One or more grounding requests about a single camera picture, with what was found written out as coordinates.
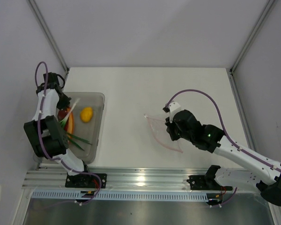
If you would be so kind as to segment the orange papaya slice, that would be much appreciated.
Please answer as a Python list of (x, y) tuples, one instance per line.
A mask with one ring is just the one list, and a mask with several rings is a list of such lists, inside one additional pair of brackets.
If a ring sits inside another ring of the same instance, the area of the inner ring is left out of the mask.
[(66, 120), (64, 122), (64, 118), (68, 115), (68, 113), (71, 111), (71, 108), (59, 110), (57, 114), (58, 121), (60, 125), (63, 127), (63, 129), (69, 133), (73, 134), (74, 132), (74, 115), (73, 112), (71, 112)]

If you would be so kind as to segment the clear zip top bag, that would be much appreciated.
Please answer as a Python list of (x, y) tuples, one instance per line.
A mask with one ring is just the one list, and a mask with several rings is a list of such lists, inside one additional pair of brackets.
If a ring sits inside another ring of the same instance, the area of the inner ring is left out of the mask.
[(164, 148), (172, 151), (176, 151), (179, 153), (183, 153), (182, 149), (180, 148), (179, 141), (172, 141), (170, 135), (167, 132), (167, 126), (165, 125), (166, 122), (166, 115), (149, 115), (144, 114), (148, 122), (148, 127), (153, 138), (156, 140), (158, 144), (163, 146)]

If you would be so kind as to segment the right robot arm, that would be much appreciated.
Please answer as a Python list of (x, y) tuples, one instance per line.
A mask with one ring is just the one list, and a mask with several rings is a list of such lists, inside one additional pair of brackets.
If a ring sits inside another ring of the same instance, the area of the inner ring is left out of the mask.
[(172, 141), (184, 139), (199, 150), (222, 156), (247, 169), (249, 175), (238, 179), (239, 183), (252, 183), (263, 199), (281, 207), (281, 162), (238, 146), (222, 129), (201, 124), (188, 110), (171, 111), (166, 107), (163, 110), (169, 114), (165, 125)]

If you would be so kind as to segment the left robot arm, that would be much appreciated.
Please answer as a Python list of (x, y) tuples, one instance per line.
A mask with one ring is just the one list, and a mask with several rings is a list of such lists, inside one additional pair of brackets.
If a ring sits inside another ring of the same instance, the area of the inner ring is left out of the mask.
[(24, 124), (24, 131), (39, 158), (60, 164), (83, 188), (92, 183), (92, 175), (86, 172), (84, 162), (69, 148), (69, 136), (59, 123), (58, 112), (70, 106), (63, 93), (56, 73), (44, 74), (44, 82), (37, 87), (37, 110), (31, 121)]

